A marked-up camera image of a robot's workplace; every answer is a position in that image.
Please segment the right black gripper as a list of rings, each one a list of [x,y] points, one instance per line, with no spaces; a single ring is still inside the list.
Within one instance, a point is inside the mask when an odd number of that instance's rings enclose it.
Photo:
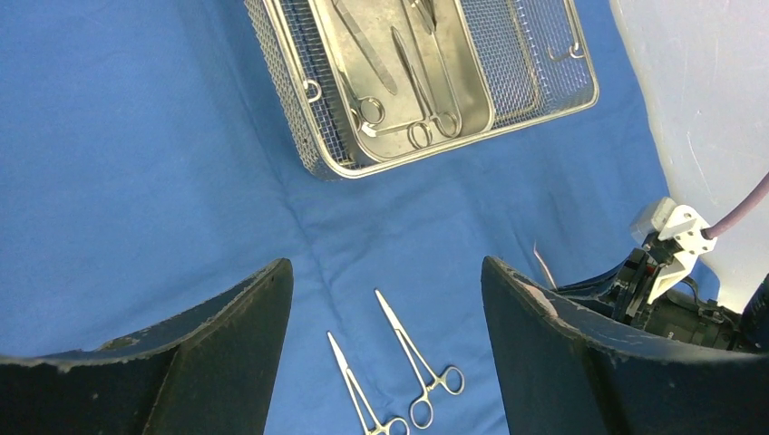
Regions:
[[[699,296],[698,285],[683,279],[691,295],[667,290],[656,299],[651,287],[661,267],[645,250],[636,248],[620,265],[555,292],[607,318],[650,334],[682,343],[741,352],[740,315]]]

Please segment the thin steel instrument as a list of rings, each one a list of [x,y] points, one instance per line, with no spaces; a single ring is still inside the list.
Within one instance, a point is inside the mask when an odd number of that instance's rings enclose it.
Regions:
[[[551,290],[557,289],[558,285],[557,285],[557,283],[556,283],[556,281],[554,279],[553,274],[550,271],[550,268],[549,268],[547,262],[545,261],[544,257],[541,255],[541,253],[540,253],[540,251],[538,249],[538,244],[537,243],[533,244],[533,249],[532,250],[533,250],[533,255],[535,256],[535,258],[537,259],[537,261],[538,261],[538,263],[540,265],[540,270],[541,270],[541,272],[543,274],[543,277],[547,281],[549,289],[551,289]]]

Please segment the blue surgical drape cloth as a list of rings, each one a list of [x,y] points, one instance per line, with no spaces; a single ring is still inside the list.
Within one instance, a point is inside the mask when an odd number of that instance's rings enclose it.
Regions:
[[[585,111],[355,180],[302,165],[240,1],[1,4],[1,350],[90,350],[278,257],[295,290],[269,434],[361,430],[339,342],[375,412],[419,388],[375,298],[463,394],[433,434],[508,430],[482,308],[497,256],[596,276],[668,187],[608,2],[579,15],[599,78]]]

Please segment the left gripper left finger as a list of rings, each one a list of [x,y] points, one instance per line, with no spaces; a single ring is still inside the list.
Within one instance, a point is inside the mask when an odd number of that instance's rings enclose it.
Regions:
[[[94,351],[1,359],[4,434],[260,434],[285,340],[293,267]]]

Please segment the stainless steel inner tray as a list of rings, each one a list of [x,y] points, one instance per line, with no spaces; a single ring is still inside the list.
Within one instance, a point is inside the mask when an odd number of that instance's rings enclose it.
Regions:
[[[491,92],[458,1],[312,1],[338,134],[360,166],[395,166],[488,131]]]

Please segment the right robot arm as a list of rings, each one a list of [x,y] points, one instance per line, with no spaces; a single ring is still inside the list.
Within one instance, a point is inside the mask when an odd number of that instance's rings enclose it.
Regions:
[[[682,282],[691,295],[669,289],[651,298],[663,265],[634,249],[608,272],[559,286],[555,292],[616,322],[682,343],[740,353],[768,352],[768,281],[764,280],[741,313],[705,300],[690,276]]]

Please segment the forceps in tray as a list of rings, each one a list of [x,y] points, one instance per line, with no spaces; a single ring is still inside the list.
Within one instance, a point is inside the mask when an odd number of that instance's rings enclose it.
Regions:
[[[406,51],[404,38],[395,26],[391,26],[390,30],[396,53],[404,67],[406,76],[412,86],[414,97],[423,115],[420,120],[413,121],[407,126],[407,139],[416,149],[431,146],[433,144],[433,129],[431,126],[434,126],[445,138],[456,138],[462,127],[459,116],[453,111],[436,111],[434,109],[432,100],[428,96],[428,92],[416,72],[414,63]]]

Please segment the surgical scissors forceps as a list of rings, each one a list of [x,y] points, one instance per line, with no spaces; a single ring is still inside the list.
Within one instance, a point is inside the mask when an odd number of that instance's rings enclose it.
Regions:
[[[326,332],[326,337],[350,395],[363,433],[365,435],[390,435],[394,433],[394,428],[396,426],[401,425],[404,428],[403,434],[410,434],[411,430],[409,423],[404,417],[393,416],[386,421],[380,421],[378,419],[336,338],[330,331]]]

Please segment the wire mesh instrument basket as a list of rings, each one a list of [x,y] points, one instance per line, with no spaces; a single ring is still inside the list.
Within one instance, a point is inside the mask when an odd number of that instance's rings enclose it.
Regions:
[[[571,1],[458,1],[491,92],[492,126],[456,148],[404,164],[360,166],[342,144],[327,92],[325,58],[312,1],[248,1],[297,153],[320,179],[361,179],[503,133],[587,109],[598,80]]]

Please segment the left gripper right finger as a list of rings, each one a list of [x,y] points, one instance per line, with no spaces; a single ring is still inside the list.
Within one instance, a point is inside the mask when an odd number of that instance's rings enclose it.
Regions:
[[[765,434],[768,357],[618,323],[482,262],[482,302],[512,434]]]

